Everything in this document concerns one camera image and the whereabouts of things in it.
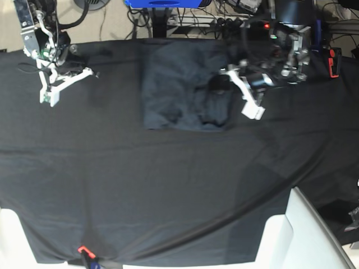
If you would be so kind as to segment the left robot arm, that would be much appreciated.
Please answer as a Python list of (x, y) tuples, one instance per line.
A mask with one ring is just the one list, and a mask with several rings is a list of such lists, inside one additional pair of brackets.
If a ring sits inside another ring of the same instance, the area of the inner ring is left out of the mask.
[[(237, 1), (236, 6), (250, 15), (241, 27), (243, 58), (221, 69), (220, 74), (241, 90), (245, 101), (242, 114), (260, 120), (266, 90), (307, 80), (314, 2)], [(257, 23), (268, 28), (270, 52), (264, 57), (254, 55), (249, 46), (248, 31)]]

